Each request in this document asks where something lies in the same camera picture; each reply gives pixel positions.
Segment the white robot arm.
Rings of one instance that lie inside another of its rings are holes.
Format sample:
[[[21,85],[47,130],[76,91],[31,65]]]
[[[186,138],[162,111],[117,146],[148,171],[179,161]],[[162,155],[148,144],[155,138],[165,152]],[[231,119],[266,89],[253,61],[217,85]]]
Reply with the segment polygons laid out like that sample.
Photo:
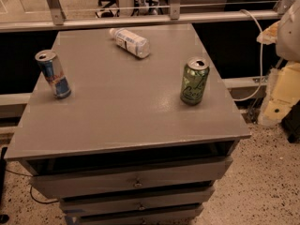
[[[300,62],[300,0],[295,0],[278,21],[263,30],[257,41],[276,44],[276,53],[287,61]]]

